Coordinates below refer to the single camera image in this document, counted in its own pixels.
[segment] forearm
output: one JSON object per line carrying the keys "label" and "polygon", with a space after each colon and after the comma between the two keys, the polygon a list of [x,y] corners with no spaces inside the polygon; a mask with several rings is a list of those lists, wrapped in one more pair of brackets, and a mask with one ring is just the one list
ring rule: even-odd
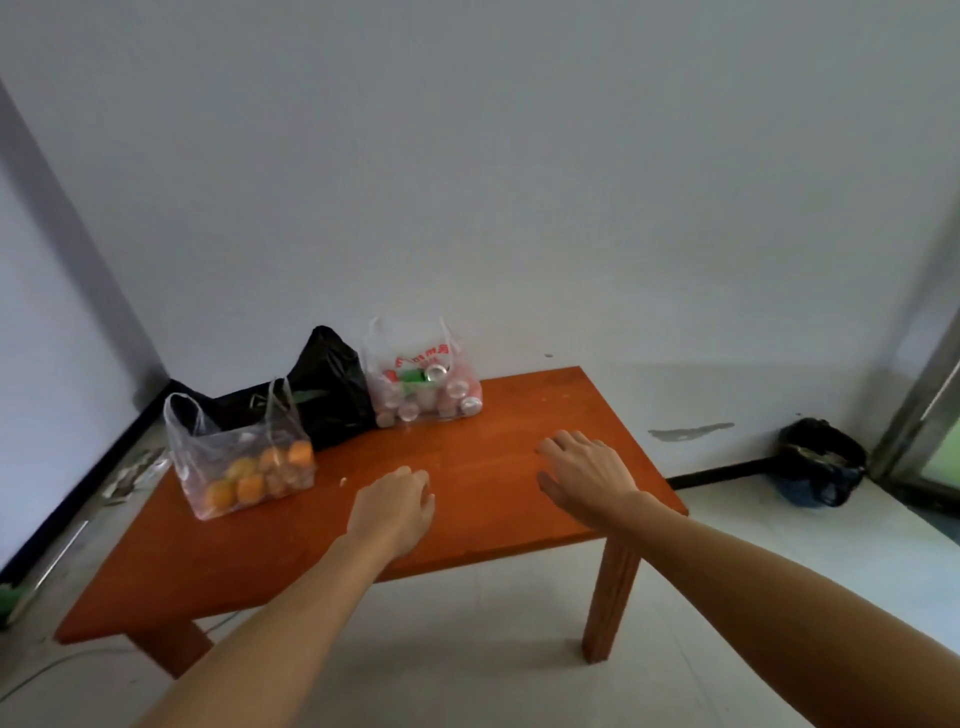
{"label": "forearm", "polygon": [[140,728],[260,728],[292,722],[363,594],[390,560],[343,536],[323,559],[248,619],[171,688]]}
{"label": "forearm", "polygon": [[815,725],[960,725],[957,655],[825,577],[637,495],[616,537]]}

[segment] table leg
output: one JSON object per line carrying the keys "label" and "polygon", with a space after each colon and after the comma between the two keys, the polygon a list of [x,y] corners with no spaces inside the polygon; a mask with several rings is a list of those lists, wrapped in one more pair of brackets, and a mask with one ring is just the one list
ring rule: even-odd
{"label": "table leg", "polygon": [[627,607],[639,566],[639,556],[616,541],[607,539],[581,643],[584,659],[591,665],[602,663],[610,657],[613,638]]}
{"label": "table leg", "polygon": [[198,662],[213,642],[192,621],[175,621],[155,629],[128,632],[127,637],[176,680]]}

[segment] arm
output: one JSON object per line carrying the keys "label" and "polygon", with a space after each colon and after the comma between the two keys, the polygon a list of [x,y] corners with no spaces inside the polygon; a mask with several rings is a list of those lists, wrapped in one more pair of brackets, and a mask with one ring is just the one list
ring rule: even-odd
{"label": "arm", "polygon": [[347,533],[183,675],[138,728],[290,724],[360,598],[429,528],[427,483],[424,471],[400,468],[357,493]]}
{"label": "arm", "polygon": [[538,452],[561,508],[660,572],[807,720],[827,726],[960,725],[960,657],[840,585],[685,518],[636,489],[619,456],[580,432]]}

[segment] table top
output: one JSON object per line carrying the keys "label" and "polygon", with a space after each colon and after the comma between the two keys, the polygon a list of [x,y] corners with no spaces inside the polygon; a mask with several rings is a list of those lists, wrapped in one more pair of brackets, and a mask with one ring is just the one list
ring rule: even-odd
{"label": "table top", "polygon": [[430,472],[437,512],[423,541],[381,580],[596,538],[537,485],[544,463],[534,447],[559,429],[603,440],[640,489],[686,513],[579,367],[488,379],[483,388],[477,417],[368,432],[317,453],[313,488],[211,521],[194,518],[171,469],[57,640],[83,642],[265,604],[344,533],[356,491],[401,465]]}

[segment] plastic bag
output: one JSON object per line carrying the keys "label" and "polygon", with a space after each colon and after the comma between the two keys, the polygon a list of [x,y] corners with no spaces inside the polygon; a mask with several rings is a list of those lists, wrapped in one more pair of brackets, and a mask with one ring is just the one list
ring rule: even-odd
{"label": "plastic bag", "polygon": [[[314,449],[332,448],[373,428],[373,407],[360,357],[332,328],[313,329],[287,381]],[[254,425],[267,410],[267,382],[217,399],[180,382],[175,385],[224,430]],[[192,428],[197,410],[181,401],[174,408],[180,421]]]}
{"label": "plastic bag", "polygon": [[379,318],[372,319],[362,364],[379,427],[455,420],[483,409],[480,380],[444,319],[435,339],[402,348],[391,344]]}
{"label": "plastic bag", "polygon": [[780,494],[805,508],[836,508],[867,471],[867,451],[826,420],[807,417],[780,431],[768,473]]}
{"label": "plastic bag", "polygon": [[[286,403],[271,382],[263,418],[229,430],[213,423],[190,396],[174,393],[167,398],[163,419],[170,454],[197,518],[206,521],[313,485],[313,446],[286,379],[282,388]],[[189,429],[174,410],[175,400],[193,405]]]}

